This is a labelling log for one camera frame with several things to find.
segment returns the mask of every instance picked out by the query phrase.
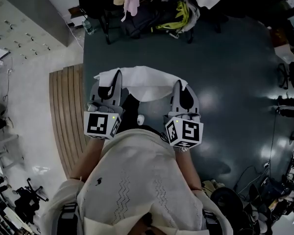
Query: wooden slat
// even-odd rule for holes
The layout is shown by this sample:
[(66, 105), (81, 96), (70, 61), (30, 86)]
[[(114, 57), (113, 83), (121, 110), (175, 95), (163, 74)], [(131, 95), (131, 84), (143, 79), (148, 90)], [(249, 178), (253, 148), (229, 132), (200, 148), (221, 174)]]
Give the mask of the wooden slat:
[(68, 159), (68, 156), (66, 154), (66, 149), (64, 145), (64, 139), (62, 134), (62, 128), (61, 128), (61, 120), (60, 120), (60, 113), (59, 113), (59, 100), (58, 100), (58, 74), (57, 72), (53, 73), (53, 101), (54, 101), (54, 115), (55, 115), (55, 122), (57, 126), (57, 134), (59, 137), (59, 142), (61, 146), (61, 152), (62, 156), (66, 165), (66, 168), (68, 170), (68, 173), (71, 172), (71, 165)]
[(69, 102), (69, 69), (68, 67), (62, 70), (62, 97), (63, 97), (63, 110), (65, 125), (68, 134), (68, 141), (71, 151), (71, 158), (75, 164), (78, 160), (77, 149), (74, 140), (73, 127), (71, 121), (70, 102)]
[(60, 122), (61, 122), (61, 130), (63, 135), (63, 141), (66, 151), (66, 156), (69, 160), (71, 168), (74, 166), (74, 161), (71, 155), (71, 148), (69, 145), (69, 138), (67, 133), (67, 127), (64, 118), (64, 109), (63, 109), (63, 97), (62, 97), (62, 71), (57, 71), (57, 78), (58, 78), (58, 104), (59, 104), (59, 115), (60, 115)]
[(79, 88), (79, 73), (80, 73), (79, 65), (74, 66), (74, 98), (75, 98), (75, 112), (76, 112), (76, 120), (77, 120), (77, 128), (79, 134), (80, 144), (82, 146), (82, 151), (84, 152), (86, 149), (86, 140), (84, 135), (84, 126), (83, 126), (83, 118), (84, 118), (84, 110), (81, 109), (80, 103), (80, 91)]
[(62, 154), (61, 144), (60, 144), (59, 135), (58, 135), (58, 129), (57, 129), (56, 120), (55, 120), (55, 109), (54, 109), (54, 98), (53, 98), (53, 88), (54, 88), (53, 77), (55, 77), (55, 86), (56, 86), (56, 73), (49, 74), (49, 98), (50, 98), (50, 111), (51, 111), (51, 119), (52, 119), (52, 128), (53, 128), (55, 143), (58, 148), (60, 161), (61, 161), (64, 173), (65, 173), (66, 177), (68, 178), (69, 171), (68, 171), (67, 165), (65, 163), (65, 160), (64, 160), (64, 157)]
[[(82, 113), (83, 113), (83, 116), (82, 116), (82, 119), (83, 119), (83, 124), (84, 124), (84, 111), (85, 111), (85, 103), (84, 103), (84, 94), (83, 94), (83, 91), (84, 91), (84, 84), (83, 84), (83, 65), (80, 64), (79, 65), (79, 96), (80, 96), (80, 103), (81, 103), (81, 109), (82, 109)], [(86, 141), (86, 144), (88, 143), (90, 137), (89, 136), (85, 136), (85, 141)]]
[(83, 153), (82, 146), (79, 140), (79, 133), (77, 127), (77, 118), (75, 112), (75, 97), (74, 97), (74, 67), (69, 67), (69, 102), (70, 102), (70, 112), (71, 112), (71, 122), (73, 128), (73, 135), (75, 146), (77, 150), (77, 155), (80, 157)]

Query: forearm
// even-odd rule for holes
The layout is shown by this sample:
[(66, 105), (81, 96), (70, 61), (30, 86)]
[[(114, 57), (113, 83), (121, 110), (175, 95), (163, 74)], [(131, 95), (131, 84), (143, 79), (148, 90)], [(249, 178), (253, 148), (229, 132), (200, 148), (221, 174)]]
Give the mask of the forearm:
[(200, 178), (194, 167), (190, 151), (176, 151), (175, 159), (189, 188), (191, 190), (202, 190)]
[(74, 166), (70, 178), (86, 181), (100, 160), (104, 140), (90, 139), (85, 152)]

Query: white locker cabinet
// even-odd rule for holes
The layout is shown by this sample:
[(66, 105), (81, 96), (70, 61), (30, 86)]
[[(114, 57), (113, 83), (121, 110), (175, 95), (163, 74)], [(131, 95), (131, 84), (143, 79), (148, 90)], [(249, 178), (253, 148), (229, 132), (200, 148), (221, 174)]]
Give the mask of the white locker cabinet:
[(1, 49), (29, 59), (66, 47), (68, 37), (65, 21), (48, 0), (0, 0)]

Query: white cable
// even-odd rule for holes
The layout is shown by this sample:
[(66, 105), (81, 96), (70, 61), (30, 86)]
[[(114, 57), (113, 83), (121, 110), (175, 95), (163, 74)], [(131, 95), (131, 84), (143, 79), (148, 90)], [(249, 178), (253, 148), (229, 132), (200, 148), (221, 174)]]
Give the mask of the white cable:
[(245, 186), (238, 194), (240, 194), (243, 190), (245, 190), (251, 183), (253, 183), (255, 180), (257, 180), (257, 179), (259, 179), (262, 175), (264, 175), (265, 174), (265, 172), (267, 171), (267, 169), (265, 169), (265, 171), (263, 172), (263, 174), (261, 174), (261, 175), (259, 175), (257, 178), (255, 178), (253, 181), (250, 181), (249, 183), (248, 183), (248, 185), (247, 186)]
[[(74, 36), (74, 34), (73, 34), (71, 28), (70, 28), (69, 25), (67, 24), (67, 21), (65, 21), (65, 19), (62, 17), (62, 15), (59, 13), (59, 11), (57, 11), (57, 12), (58, 12), (58, 14), (60, 15), (60, 17), (63, 19), (63, 21), (65, 22), (66, 26), (69, 28), (71, 34)], [(75, 40), (77, 41), (77, 44), (78, 44), (78, 45), (82, 48), (82, 50), (84, 51), (84, 48), (82, 47), (82, 45), (79, 44), (77, 38), (76, 38), (75, 36), (74, 36), (74, 38), (75, 38)]]

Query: dark green floor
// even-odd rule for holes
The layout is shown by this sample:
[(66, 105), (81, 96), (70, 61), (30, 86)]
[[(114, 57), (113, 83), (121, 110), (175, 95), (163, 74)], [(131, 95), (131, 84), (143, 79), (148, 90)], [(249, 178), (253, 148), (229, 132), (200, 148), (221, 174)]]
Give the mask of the dark green floor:
[[(111, 40), (118, 37), (114, 30)], [(232, 188), (243, 170), (260, 172), (270, 158), (274, 113), (270, 110), (285, 90), (277, 86), (274, 54), (268, 31), (250, 19), (230, 19), (217, 34), (206, 22), (195, 27), (192, 44), (169, 35), (146, 35), (138, 40), (121, 36), (107, 45), (102, 32), (85, 37), (84, 88), (90, 92), (93, 76), (114, 68), (149, 66), (179, 76), (199, 98), (204, 123), (202, 144), (192, 151), (202, 180), (215, 178)], [(142, 103), (146, 123), (160, 130), (162, 114), (170, 109), (169, 97)], [(276, 117), (271, 173), (279, 180), (291, 159), (289, 136), (294, 119)], [(257, 175), (253, 169), (238, 190)]]

